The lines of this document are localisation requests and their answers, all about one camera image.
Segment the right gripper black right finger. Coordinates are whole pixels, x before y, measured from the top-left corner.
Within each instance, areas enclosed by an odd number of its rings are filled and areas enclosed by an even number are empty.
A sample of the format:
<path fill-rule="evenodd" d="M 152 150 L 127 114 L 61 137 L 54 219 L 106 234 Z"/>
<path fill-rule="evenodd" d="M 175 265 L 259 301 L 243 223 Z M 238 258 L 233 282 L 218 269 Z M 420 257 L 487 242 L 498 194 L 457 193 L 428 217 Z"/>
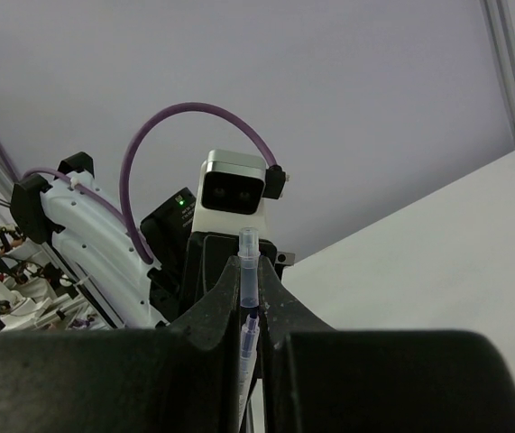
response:
<path fill-rule="evenodd" d="M 485 336 L 336 330 L 258 267 L 269 432 L 515 432 L 515 383 Z"/>

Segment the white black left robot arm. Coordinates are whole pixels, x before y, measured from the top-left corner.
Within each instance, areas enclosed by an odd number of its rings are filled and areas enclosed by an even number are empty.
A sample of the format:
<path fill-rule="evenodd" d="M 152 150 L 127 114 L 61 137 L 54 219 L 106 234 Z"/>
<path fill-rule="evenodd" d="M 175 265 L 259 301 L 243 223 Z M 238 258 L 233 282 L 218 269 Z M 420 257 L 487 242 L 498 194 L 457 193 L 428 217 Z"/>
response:
<path fill-rule="evenodd" d="M 10 211 L 26 236 L 51 246 L 95 282 L 91 299 L 115 327 L 153 328 L 212 290 L 232 256 L 240 261 L 240 304 L 257 308 L 259 261 L 278 254 L 264 202 L 279 198 L 285 181 L 282 167 L 261 157 L 213 150 L 197 192 L 179 190 L 142 220 L 143 248 L 133 244 L 83 152 L 17 182 Z"/>

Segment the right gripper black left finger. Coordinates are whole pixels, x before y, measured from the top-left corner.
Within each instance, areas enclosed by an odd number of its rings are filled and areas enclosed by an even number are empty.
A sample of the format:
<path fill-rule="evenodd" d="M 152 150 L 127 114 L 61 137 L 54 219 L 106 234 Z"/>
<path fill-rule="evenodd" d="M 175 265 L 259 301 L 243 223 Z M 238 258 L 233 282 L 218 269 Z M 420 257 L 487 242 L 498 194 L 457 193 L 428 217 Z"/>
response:
<path fill-rule="evenodd" d="M 0 432 L 236 432 L 239 275 L 166 327 L 0 333 Z"/>

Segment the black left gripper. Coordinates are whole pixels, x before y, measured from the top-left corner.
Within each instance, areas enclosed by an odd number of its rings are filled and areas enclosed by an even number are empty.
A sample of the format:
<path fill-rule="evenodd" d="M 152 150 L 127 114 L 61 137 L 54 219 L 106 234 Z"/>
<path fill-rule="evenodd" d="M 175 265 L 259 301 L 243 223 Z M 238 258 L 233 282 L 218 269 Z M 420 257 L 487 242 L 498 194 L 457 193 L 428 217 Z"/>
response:
<path fill-rule="evenodd" d="M 179 316 L 190 311 L 217 284 L 239 250 L 237 235 L 195 232 L 189 238 L 179 292 Z"/>

